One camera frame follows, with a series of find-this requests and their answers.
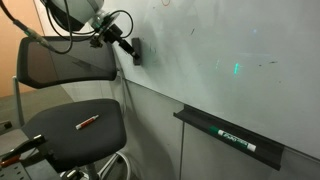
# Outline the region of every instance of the black chair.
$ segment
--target black chair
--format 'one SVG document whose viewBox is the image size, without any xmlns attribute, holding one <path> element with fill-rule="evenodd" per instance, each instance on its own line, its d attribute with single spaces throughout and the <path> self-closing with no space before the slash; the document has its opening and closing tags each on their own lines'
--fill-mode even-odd
<svg viewBox="0 0 320 180">
<path fill-rule="evenodd" d="M 60 37 L 46 39 L 58 49 L 68 46 L 68 41 Z M 77 42 L 67 55 L 60 55 L 30 38 L 21 41 L 16 80 L 33 88 L 89 80 L 112 81 L 116 76 L 117 68 L 111 44 L 94 49 L 90 48 L 88 41 Z M 16 88 L 18 114 L 23 125 L 18 86 Z M 99 118 L 90 125 L 76 129 L 77 124 L 95 115 L 99 115 Z M 49 162 L 58 172 L 86 165 L 89 179 L 99 179 L 102 171 L 110 168 L 120 156 L 127 163 L 130 176 L 127 158 L 117 152 L 126 144 L 126 132 L 120 105 L 116 100 L 94 99 L 53 107 L 31 118 L 22 126 L 22 131 L 28 138 L 39 134 L 45 137 L 47 147 L 53 153 Z M 116 154 L 110 162 L 97 173 L 94 162 L 114 153 Z"/>
</svg>

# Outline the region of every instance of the mesh backrest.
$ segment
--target mesh backrest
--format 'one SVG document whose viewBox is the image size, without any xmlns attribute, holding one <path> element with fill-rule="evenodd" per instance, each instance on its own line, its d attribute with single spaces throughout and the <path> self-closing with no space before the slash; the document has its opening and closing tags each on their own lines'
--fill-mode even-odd
<svg viewBox="0 0 320 180">
<path fill-rule="evenodd" d="M 69 41 L 60 37 L 46 39 L 60 51 L 69 46 Z M 114 80 L 116 75 L 116 63 L 109 43 L 103 44 L 102 48 L 92 48 L 89 40 L 74 42 L 72 50 L 65 55 L 51 52 L 31 38 L 24 38 L 20 43 L 17 78 L 28 86 L 44 88 L 68 82 Z"/>
</svg>

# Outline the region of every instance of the pen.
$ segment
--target pen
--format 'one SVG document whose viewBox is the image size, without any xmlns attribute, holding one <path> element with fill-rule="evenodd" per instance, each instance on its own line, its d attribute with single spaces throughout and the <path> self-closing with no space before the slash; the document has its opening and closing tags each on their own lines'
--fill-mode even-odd
<svg viewBox="0 0 320 180">
<path fill-rule="evenodd" d="M 225 139 L 229 140 L 229 141 L 232 141 L 234 142 L 235 144 L 239 145 L 240 147 L 243 147 L 245 149 L 248 149 L 252 152 L 254 152 L 256 150 L 256 146 L 251 144 L 251 143 L 248 143 L 247 141 L 245 140 L 242 140 L 232 134 L 229 134 L 221 129 L 218 129 L 217 127 L 215 126 L 211 126 L 209 128 L 210 132 L 213 133 L 213 134 L 216 134 L 216 135 L 219 135 L 219 136 L 222 136 L 224 137 Z"/>
<path fill-rule="evenodd" d="M 89 125 L 90 123 L 92 123 L 94 120 L 96 120 L 99 117 L 99 115 L 93 116 L 85 121 L 83 121 L 82 123 L 76 125 L 76 129 L 79 130 L 83 127 L 86 127 L 87 125 Z"/>
</svg>

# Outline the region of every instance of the red marker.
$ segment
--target red marker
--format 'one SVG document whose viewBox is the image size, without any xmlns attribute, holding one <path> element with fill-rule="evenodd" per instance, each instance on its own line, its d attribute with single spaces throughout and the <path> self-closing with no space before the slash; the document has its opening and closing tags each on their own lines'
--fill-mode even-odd
<svg viewBox="0 0 320 180">
<path fill-rule="evenodd" d="M 93 116 L 85 121 L 83 121 L 82 123 L 76 125 L 76 129 L 79 130 L 83 127 L 86 127 L 87 125 L 89 125 L 90 123 L 92 123 L 94 120 L 96 120 L 99 117 L 99 115 Z"/>
</svg>

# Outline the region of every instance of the chair seat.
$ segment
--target chair seat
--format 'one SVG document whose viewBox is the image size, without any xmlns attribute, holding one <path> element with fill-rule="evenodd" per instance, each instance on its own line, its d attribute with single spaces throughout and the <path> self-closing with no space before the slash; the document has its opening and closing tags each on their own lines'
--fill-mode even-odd
<svg viewBox="0 0 320 180">
<path fill-rule="evenodd" d="M 76 125 L 99 115 L 88 126 Z M 35 115 L 23 132 L 28 138 L 43 135 L 54 154 L 52 163 L 57 171 L 83 166 L 109 156 L 124 147 L 125 127 L 119 103 L 97 99 L 60 105 Z"/>
</svg>

